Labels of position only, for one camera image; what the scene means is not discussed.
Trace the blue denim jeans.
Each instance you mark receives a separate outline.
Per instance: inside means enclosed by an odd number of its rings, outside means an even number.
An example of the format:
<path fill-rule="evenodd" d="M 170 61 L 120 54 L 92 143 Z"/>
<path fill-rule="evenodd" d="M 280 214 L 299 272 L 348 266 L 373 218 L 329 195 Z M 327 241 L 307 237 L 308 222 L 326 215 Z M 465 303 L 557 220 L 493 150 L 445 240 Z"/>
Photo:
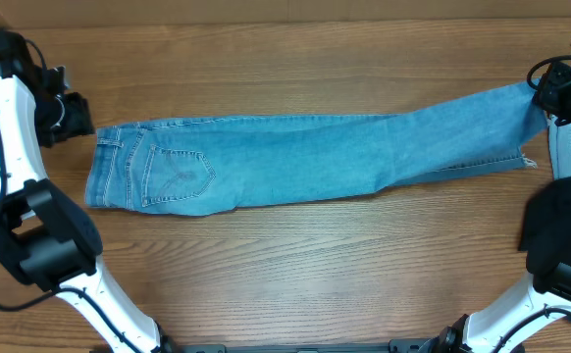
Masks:
<path fill-rule="evenodd" d="M 404 114 L 176 118 L 102 127 L 87 205 L 207 216 L 525 168 L 546 127 L 512 84 Z"/>

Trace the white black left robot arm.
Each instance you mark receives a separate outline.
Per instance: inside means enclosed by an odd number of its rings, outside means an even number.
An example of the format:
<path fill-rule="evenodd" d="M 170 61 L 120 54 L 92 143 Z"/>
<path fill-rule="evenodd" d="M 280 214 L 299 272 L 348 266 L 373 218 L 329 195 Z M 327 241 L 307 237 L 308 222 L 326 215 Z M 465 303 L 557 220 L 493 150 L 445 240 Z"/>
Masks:
<path fill-rule="evenodd" d="M 94 132 L 88 102 L 34 42 L 0 29 L 0 311 L 58 297 L 110 352 L 175 352 L 106 267 L 92 219 L 45 171 L 41 148 Z"/>

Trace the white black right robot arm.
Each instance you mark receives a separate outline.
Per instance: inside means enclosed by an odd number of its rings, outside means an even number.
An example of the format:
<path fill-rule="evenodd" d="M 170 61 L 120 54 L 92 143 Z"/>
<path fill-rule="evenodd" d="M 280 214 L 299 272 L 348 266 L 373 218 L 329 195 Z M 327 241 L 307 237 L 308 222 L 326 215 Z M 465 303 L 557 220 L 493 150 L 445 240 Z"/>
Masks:
<path fill-rule="evenodd" d="M 571 321 L 571 55 L 536 63 L 546 71 L 531 86 L 548 114 L 554 180 L 527 203 L 519 248 L 527 273 L 486 309 L 462 316 L 415 352 L 521 352 L 549 324 Z"/>

